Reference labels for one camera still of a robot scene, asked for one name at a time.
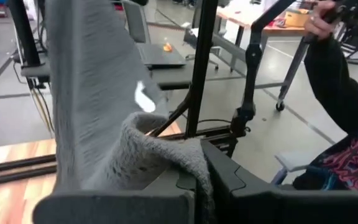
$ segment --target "box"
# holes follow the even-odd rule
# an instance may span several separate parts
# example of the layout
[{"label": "box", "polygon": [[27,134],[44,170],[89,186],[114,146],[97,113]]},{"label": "box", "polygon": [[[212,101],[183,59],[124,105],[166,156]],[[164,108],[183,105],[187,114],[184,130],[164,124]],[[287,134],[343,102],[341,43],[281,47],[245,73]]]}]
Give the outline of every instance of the box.
[{"label": "box", "polygon": [[285,11],[286,27],[303,27],[311,11],[306,9],[287,9]]}]

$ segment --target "concrete floor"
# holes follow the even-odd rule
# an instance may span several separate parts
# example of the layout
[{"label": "concrete floor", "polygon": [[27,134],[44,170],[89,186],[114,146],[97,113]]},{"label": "concrete floor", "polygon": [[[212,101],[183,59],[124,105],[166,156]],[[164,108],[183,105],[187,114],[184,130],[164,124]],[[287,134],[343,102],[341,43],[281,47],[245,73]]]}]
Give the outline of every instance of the concrete floor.
[{"label": "concrete floor", "polygon": [[[152,22],[167,19],[172,24],[189,21],[191,13],[191,10],[172,4],[170,0],[150,0],[146,11],[148,19],[154,18]],[[154,26],[149,29],[153,42],[168,41],[183,56],[194,52],[188,45],[182,45],[183,31]],[[284,79],[298,43],[299,38],[269,41],[259,70],[258,82]],[[12,63],[7,62],[14,50],[12,22],[10,19],[0,19],[0,146],[50,138],[28,94],[28,88],[17,81]],[[241,103],[245,79],[235,72],[230,73],[229,67],[217,58],[211,56],[211,59],[219,63],[219,71],[215,72],[212,65],[208,67],[208,81],[204,88],[200,119],[230,120],[234,109]],[[189,80],[192,66],[193,62],[190,62],[183,72],[172,72],[165,76],[158,74],[156,79]],[[358,80],[358,65],[350,65],[349,68],[352,77]],[[236,162],[266,181],[270,181],[280,168],[280,164],[274,159],[277,152],[323,151],[345,135],[315,100],[303,64],[285,99],[287,108],[281,113],[275,111],[275,97],[278,92],[279,88],[255,91],[257,114],[248,124],[252,131],[239,139],[233,156]],[[187,90],[177,90],[168,94],[171,110],[184,99],[186,93]],[[47,95],[47,101],[50,101],[50,95]],[[184,129],[185,119],[179,118],[178,124]],[[199,128],[221,124],[203,123]],[[295,175],[297,174],[289,176],[286,182],[290,182]]]}]

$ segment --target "wooden table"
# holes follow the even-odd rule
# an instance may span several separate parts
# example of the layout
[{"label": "wooden table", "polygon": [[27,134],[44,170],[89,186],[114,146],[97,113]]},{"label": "wooden table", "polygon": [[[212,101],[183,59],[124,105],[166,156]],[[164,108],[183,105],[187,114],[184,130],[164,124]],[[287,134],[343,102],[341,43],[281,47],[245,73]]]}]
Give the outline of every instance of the wooden table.
[{"label": "wooden table", "polygon": [[[247,17],[246,12],[238,11],[236,13],[233,10],[218,7],[216,9],[216,15],[222,19],[231,21],[244,29],[250,29],[252,23],[254,22],[253,18]],[[267,26],[264,29],[264,34],[266,35],[276,35],[276,36],[299,36],[305,33],[303,27],[277,27],[277,26]]]},{"label": "wooden table", "polygon": [[[162,135],[180,133],[176,123]],[[0,162],[54,154],[54,139],[0,147]],[[35,205],[52,192],[55,174],[0,184],[0,224],[32,223]]]},{"label": "wooden table", "polygon": [[[237,46],[238,48],[240,48],[240,43],[241,43],[241,39],[242,39],[242,35],[244,33],[244,29],[250,29],[252,23],[254,22],[255,18],[249,16],[246,12],[241,12],[237,13],[236,11],[234,11],[233,9],[227,9],[227,8],[221,8],[218,7],[216,10],[216,15],[217,17],[221,18],[221,19],[225,19],[228,21],[231,21],[237,25],[239,25],[239,30],[237,31],[237,37],[236,37],[236,41],[234,43],[235,46]],[[261,40],[260,40],[260,44],[261,44],[261,49],[262,49],[262,54],[264,53],[264,50],[266,48],[267,45],[267,40],[269,37],[284,37],[284,36],[295,36],[295,37],[299,37],[299,36],[303,36],[305,34],[305,29],[303,27],[277,27],[277,26],[267,26],[263,29],[262,32],[262,36],[261,36]],[[295,55],[293,57],[293,60],[291,62],[291,65],[287,71],[287,74],[284,78],[284,81],[282,83],[268,83],[268,84],[263,84],[263,85],[256,85],[255,89],[261,89],[261,88],[271,88],[271,87],[277,87],[280,86],[280,94],[278,95],[278,101],[276,104],[276,109],[281,111],[284,107],[283,101],[285,96],[288,93],[288,90],[292,84],[292,81],[295,77],[296,71],[298,70],[298,67],[303,59],[303,57],[305,56],[307,50],[307,46],[306,44],[301,40]],[[237,58],[232,57],[232,60],[230,61],[230,71],[232,72],[233,70],[235,70],[237,73],[239,73],[240,75],[242,75],[243,77],[245,77],[246,75],[242,73],[242,71],[238,71],[236,69],[236,61]]]}]

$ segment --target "gray cloth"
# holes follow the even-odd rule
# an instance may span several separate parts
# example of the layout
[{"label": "gray cloth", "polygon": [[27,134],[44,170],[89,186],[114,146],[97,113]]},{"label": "gray cloth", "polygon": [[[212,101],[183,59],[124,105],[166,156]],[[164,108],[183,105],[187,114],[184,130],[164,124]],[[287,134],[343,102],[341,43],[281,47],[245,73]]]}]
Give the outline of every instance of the gray cloth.
[{"label": "gray cloth", "polygon": [[[165,97],[111,3],[50,0],[46,11],[58,162],[54,192],[143,189],[174,162],[199,180],[208,198],[204,214],[211,216],[200,141],[145,135],[166,121]],[[134,101],[140,80],[156,104],[152,114]]]}]

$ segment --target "caster wheel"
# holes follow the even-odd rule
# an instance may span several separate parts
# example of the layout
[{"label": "caster wheel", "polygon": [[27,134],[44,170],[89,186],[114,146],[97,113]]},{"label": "caster wheel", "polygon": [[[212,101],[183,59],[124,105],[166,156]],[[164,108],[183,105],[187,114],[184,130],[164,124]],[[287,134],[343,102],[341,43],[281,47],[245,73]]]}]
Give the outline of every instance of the caster wheel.
[{"label": "caster wheel", "polygon": [[276,104],[276,110],[277,110],[278,112],[281,112],[281,111],[283,111],[284,109],[285,109],[284,103],[277,103],[277,104]]}]

